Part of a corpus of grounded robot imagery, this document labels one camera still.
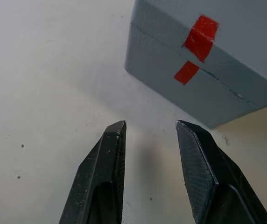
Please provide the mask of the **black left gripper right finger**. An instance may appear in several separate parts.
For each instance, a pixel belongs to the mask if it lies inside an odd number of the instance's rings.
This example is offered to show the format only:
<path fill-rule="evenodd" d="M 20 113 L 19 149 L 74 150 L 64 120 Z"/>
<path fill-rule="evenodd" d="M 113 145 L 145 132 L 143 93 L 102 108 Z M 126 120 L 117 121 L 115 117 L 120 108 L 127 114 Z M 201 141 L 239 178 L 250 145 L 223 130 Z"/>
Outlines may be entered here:
<path fill-rule="evenodd" d="M 267 211 L 238 165 L 202 127 L 178 120 L 185 188 L 197 224 L 267 224 Z"/>

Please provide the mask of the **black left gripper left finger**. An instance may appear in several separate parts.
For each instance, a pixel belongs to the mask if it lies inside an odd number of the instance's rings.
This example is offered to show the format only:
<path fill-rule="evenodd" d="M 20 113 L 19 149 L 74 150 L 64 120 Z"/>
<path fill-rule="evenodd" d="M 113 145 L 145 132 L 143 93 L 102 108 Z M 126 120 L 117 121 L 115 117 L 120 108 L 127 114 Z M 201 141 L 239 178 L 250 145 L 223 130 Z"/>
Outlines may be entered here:
<path fill-rule="evenodd" d="M 126 122 L 108 126 L 75 175 L 61 224 L 122 222 Z"/>

